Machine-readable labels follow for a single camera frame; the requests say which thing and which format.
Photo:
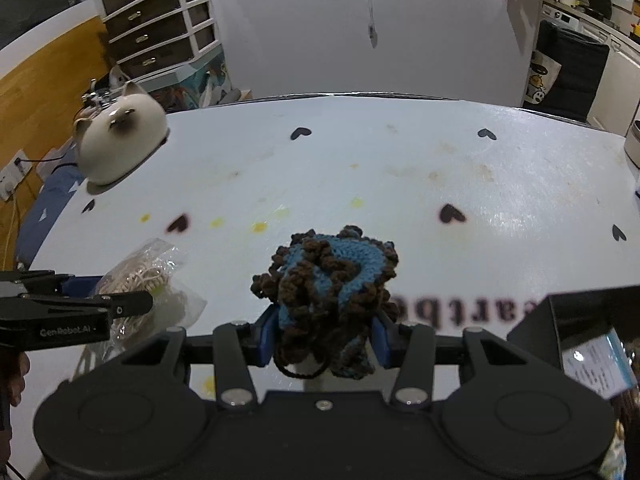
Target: wall outlet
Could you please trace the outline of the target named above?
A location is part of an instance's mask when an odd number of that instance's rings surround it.
[[[14,193],[15,188],[20,184],[20,178],[17,175],[17,168],[13,162],[7,164],[0,171],[0,198],[5,202]]]
[[[20,150],[14,155],[14,158],[12,159],[15,167],[18,169],[18,174],[20,174],[20,181],[22,181],[22,179],[27,176],[27,173],[29,173],[31,167],[33,166],[33,163],[25,162],[25,160],[29,160],[29,157],[26,153],[24,153],[24,150]]]

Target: box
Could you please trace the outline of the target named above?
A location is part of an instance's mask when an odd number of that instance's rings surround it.
[[[222,46],[192,63],[135,81],[168,114],[213,106],[232,91]]]

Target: kitchen counter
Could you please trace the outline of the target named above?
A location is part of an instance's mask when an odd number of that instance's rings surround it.
[[[640,54],[640,44],[636,43],[628,36],[625,36],[622,32],[616,30],[615,28],[609,27],[609,25],[605,25],[600,20],[596,20],[596,18],[592,18],[591,16],[586,15],[584,12],[575,10],[573,7],[566,6],[565,4],[561,4],[559,2],[556,2],[555,0],[542,0],[542,2],[544,4],[550,5],[551,7],[555,7],[558,10],[562,10],[562,12],[566,12],[567,14],[575,16],[579,20],[584,20],[585,22],[591,23],[592,25],[601,28],[607,34],[610,34],[617,40],[622,41]]]

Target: screw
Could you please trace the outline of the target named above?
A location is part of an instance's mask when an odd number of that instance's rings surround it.
[[[334,404],[330,400],[318,400],[316,402],[316,408],[321,412],[328,412]]]
[[[396,399],[407,406],[413,406],[426,402],[429,394],[420,388],[401,388],[396,391]]]
[[[253,400],[254,396],[244,388],[231,388],[222,392],[220,400],[229,406],[244,406]]]

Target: plastic bag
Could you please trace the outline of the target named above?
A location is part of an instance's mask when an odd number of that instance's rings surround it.
[[[182,251],[153,238],[97,283],[95,294],[146,290],[153,297],[148,314],[113,321],[111,338],[102,345],[103,361],[170,326],[188,328],[197,321],[207,302],[174,278],[175,271],[185,262]]]

